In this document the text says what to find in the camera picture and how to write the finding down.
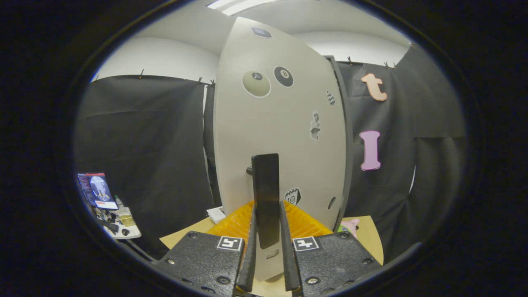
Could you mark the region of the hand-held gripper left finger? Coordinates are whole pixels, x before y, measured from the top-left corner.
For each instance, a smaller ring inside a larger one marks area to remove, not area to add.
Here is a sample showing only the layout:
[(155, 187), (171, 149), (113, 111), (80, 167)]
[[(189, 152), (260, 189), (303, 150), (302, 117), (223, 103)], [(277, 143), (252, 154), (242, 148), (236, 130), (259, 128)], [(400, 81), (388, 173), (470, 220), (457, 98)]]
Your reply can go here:
[(249, 202), (206, 232), (188, 231), (156, 263), (167, 278), (210, 297), (244, 297), (256, 271), (256, 214)]

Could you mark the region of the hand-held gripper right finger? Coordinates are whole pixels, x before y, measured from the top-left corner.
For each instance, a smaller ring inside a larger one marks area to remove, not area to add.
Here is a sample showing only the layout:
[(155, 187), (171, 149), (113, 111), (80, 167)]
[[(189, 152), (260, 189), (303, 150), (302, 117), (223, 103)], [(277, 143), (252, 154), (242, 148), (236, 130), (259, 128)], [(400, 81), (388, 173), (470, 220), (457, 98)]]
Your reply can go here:
[(293, 297), (328, 297), (375, 275), (380, 262), (350, 232), (294, 238), (280, 203), (285, 290)]

